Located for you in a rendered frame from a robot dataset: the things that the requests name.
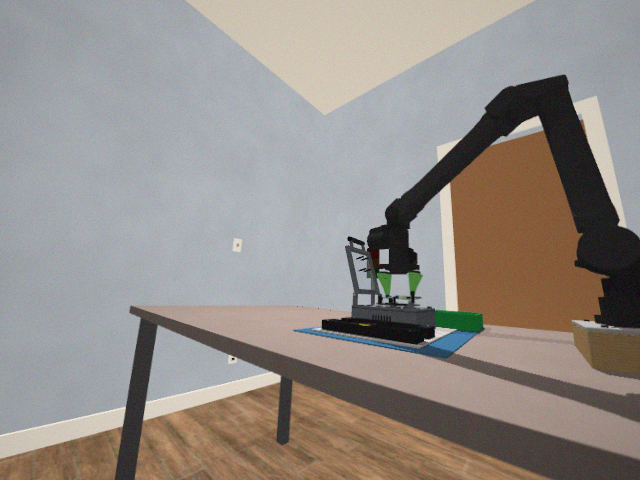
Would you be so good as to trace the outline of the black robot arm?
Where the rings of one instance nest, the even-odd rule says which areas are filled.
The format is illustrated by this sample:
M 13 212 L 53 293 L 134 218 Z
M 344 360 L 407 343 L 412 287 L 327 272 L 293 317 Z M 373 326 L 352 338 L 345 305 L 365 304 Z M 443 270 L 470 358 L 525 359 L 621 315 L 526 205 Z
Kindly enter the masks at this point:
M 538 111 L 577 232 L 585 232 L 578 241 L 575 266 L 611 277 L 601 278 L 604 297 L 598 297 L 601 315 L 594 315 L 595 323 L 640 328 L 640 239 L 618 226 L 619 216 L 568 84 L 566 75 L 559 75 L 504 88 L 485 107 L 486 113 L 470 132 L 386 208 L 387 224 L 370 229 L 368 247 L 382 250 L 409 246 L 406 229 L 425 205 L 493 142 L 538 116 Z

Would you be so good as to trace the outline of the green bin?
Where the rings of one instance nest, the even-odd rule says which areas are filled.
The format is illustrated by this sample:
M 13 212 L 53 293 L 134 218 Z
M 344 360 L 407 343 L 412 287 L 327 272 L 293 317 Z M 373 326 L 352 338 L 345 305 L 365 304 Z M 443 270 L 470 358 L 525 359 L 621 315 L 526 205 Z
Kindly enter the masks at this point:
M 473 332 L 483 328 L 482 313 L 435 310 L 435 318 L 436 327 Z

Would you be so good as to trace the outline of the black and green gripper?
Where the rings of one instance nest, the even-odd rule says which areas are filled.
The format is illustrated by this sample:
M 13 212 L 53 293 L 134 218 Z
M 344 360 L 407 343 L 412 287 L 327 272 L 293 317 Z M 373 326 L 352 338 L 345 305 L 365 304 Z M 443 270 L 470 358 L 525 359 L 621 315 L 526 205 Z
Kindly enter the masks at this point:
M 416 269 L 415 269 L 415 266 L 416 266 Z M 391 268 L 391 269 L 388 269 L 388 268 Z M 420 270 L 420 265 L 409 263 L 409 246 L 398 245 L 398 248 L 395 248 L 395 246 L 390 246 L 389 264 L 379 264 L 379 269 L 389 270 L 389 272 L 380 271 L 380 273 L 377 273 L 377 277 L 384 289 L 385 295 L 390 295 L 391 274 L 407 274 L 408 273 L 410 292 L 414 291 L 414 296 L 415 296 L 416 289 L 423 275 L 421 274 L 420 271 L 416 271 L 416 270 Z M 416 280 L 416 283 L 415 283 L 415 280 Z

